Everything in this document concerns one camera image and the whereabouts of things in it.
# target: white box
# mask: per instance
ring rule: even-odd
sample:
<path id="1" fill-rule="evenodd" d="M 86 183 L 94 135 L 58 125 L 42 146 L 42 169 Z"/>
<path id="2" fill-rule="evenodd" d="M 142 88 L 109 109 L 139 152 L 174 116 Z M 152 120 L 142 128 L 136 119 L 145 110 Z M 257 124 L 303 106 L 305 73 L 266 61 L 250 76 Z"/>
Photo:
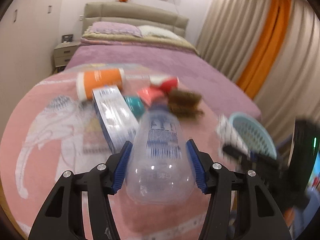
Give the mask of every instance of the white box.
<path id="1" fill-rule="evenodd" d="M 119 153 L 126 141 L 133 143 L 138 121 L 117 86 L 94 89 L 92 94 L 94 109 L 109 148 L 113 154 Z"/>

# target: elephant print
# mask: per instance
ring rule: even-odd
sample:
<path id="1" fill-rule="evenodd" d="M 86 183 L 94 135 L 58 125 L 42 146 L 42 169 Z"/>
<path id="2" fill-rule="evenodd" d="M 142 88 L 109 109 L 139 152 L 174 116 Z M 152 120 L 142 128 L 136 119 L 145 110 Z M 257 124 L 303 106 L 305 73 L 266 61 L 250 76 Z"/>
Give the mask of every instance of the elephant print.
<path id="1" fill-rule="evenodd" d="M 61 141 L 55 181 L 66 170 L 87 172 L 95 165 L 106 162 L 111 154 L 92 103 L 82 104 L 68 96 L 57 96 L 32 122 L 17 159 L 15 179 L 22 198 L 28 198 L 24 176 L 32 150 L 34 147 L 41 150 L 52 140 Z"/>

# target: pillow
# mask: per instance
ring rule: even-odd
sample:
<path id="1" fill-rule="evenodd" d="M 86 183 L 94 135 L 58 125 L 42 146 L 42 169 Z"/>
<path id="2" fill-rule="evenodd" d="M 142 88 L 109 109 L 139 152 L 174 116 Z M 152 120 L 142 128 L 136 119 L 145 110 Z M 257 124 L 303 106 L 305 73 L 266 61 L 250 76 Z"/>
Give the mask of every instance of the pillow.
<path id="1" fill-rule="evenodd" d="M 124 34 L 142 38 L 141 31 L 133 25 L 114 22 L 95 22 L 89 27 L 88 32 L 104 34 Z"/>
<path id="2" fill-rule="evenodd" d="M 150 25 L 142 25 L 142 26 L 139 26 L 138 28 L 141 31 L 143 36 L 156 36 L 161 38 L 181 40 L 177 34 L 174 34 L 173 32 L 163 28 L 154 27 Z"/>

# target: light blue basket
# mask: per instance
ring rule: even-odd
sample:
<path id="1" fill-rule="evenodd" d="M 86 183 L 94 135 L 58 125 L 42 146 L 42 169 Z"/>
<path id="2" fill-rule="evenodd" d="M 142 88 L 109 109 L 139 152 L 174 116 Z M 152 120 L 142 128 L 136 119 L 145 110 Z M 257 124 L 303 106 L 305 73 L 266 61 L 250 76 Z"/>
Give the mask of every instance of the light blue basket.
<path id="1" fill-rule="evenodd" d="M 250 151 L 261 152 L 277 159 L 275 145 L 266 129 L 258 121 L 244 113 L 233 113 L 229 121 Z"/>

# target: pink bedsheet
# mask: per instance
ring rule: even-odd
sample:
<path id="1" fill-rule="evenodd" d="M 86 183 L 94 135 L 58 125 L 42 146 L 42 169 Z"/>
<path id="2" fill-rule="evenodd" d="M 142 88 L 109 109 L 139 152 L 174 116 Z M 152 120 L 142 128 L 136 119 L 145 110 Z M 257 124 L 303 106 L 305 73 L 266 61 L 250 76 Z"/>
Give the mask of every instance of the pink bedsheet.
<path id="1" fill-rule="evenodd" d="M 122 67 L 126 75 L 158 74 L 139 66 Z M 4 131 L 0 145 L 1 182 L 10 211 L 26 235 L 64 171 L 90 171 L 111 155 L 92 103 L 82 104 L 77 99 L 77 73 L 85 69 L 86 66 L 73 68 L 38 83 L 19 102 Z M 147 80 L 128 80 L 122 92 L 133 95 L 148 84 Z M 236 163 L 218 155 L 221 145 L 215 133 L 217 116 L 204 102 L 199 108 L 204 111 L 201 118 L 180 121 L 184 139 L 192 138 L 200 151 L 234 170 Z M 209 197 L 195 186 L 184 203 L 144 205 L 133 202 L 123 185 L 109 200 L 122 240 L 196 240 Z M 84 230 L 86 239 L 91 240 L 87 203 L 87 195 L 83 194 Z"/>
<path id="2" fill-rule="evenodd" d="M 259 108 L 242 90 L 195 54 L 141 46 L 88 45 L 76 51 L 66 69 L 84 63 L 141 64 L 179 77 L 189 89 L 201 93 L 217 115 L 243 112 L 261 118 Z"/>

